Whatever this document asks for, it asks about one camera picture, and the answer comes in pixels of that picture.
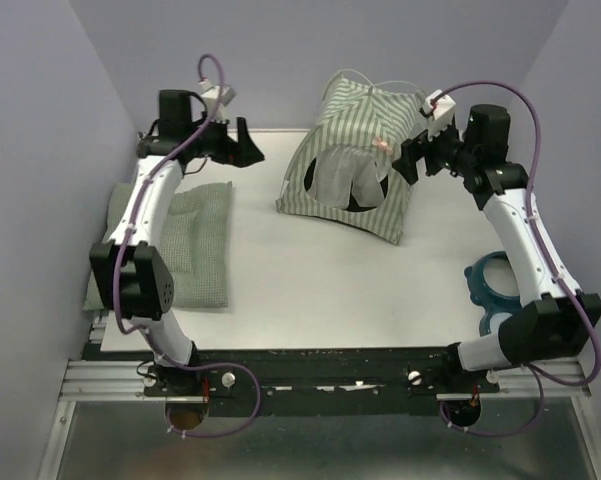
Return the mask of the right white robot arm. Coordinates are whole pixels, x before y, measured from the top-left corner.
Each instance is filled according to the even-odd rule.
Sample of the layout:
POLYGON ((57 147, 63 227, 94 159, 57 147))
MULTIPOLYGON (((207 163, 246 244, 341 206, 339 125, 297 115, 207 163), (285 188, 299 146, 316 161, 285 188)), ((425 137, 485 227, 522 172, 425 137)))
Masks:
POLYGON ((601 299, 584 292, 568 272, 528 189, 525 168, 507 159, 509 113, 475 105, 464 133, 455 126, 455 104, 448 96, 425 101, 420 113, 426 125, 402 143, 394 169, 409 184, 418 180, 418 160, 429 176, 447 169, 462 178, 501 241, 521 305, 493 332, 451 346, 451 359, 439 370, 442 384, 460 392, 474 383, 476 371, 579 354, 590 337, 587 329, 601 317, 601 299))

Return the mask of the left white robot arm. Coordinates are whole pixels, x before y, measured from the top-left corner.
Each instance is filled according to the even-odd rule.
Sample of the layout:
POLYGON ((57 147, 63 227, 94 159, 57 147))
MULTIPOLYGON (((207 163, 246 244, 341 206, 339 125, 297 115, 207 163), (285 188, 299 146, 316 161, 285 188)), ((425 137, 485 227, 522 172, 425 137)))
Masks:
POLYGON ((89 259, 100 299, 124 335, 138 332, 156 367, 181 395, 194 393, 202 380, 198 349, 175 319, 174 280, 158 252, 168 208, 188 164, 197 158, 246 168, 263 161, 245 118, 228 134, 224 109, 233 100, 230 86, 204 85, 201 92, 162 90, 158 117, 138 147, 135 179, 121 220, 107 240, 92 245, 89 259))

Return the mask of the green checkered cushion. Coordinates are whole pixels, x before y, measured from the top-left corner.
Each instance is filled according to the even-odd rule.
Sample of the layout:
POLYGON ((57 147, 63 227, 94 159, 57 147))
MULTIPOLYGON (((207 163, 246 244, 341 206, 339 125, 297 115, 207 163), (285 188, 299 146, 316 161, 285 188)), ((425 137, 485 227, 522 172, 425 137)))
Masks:
MULTIPOLYGON (((122 220, 126 230, 134 185, 118 183, 111 192, 107 229, 102 242, 106 243, 122 220)), ((226 247, 233 185, 208 183, 175 193, 162 225, 157 250, 172 275, 174 309, 224 309, 229 305, 226 247)), ((125 250, 119 286, 135 276, 131 261, 134 246, 125 250)), ((93 271, 90 273, 83 310, 109 310, 100 298, 93 271)))

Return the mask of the green striped pet tent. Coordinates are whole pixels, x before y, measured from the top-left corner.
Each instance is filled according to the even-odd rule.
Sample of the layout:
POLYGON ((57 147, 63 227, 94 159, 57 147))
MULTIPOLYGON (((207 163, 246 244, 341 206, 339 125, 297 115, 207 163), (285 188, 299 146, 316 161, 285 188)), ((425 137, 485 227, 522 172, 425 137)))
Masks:
POLYGON ((400 243, 411 186, 393 169, 424 127, 424 99, 340 79, 294 152, 278 212, 337 222, 400 243))

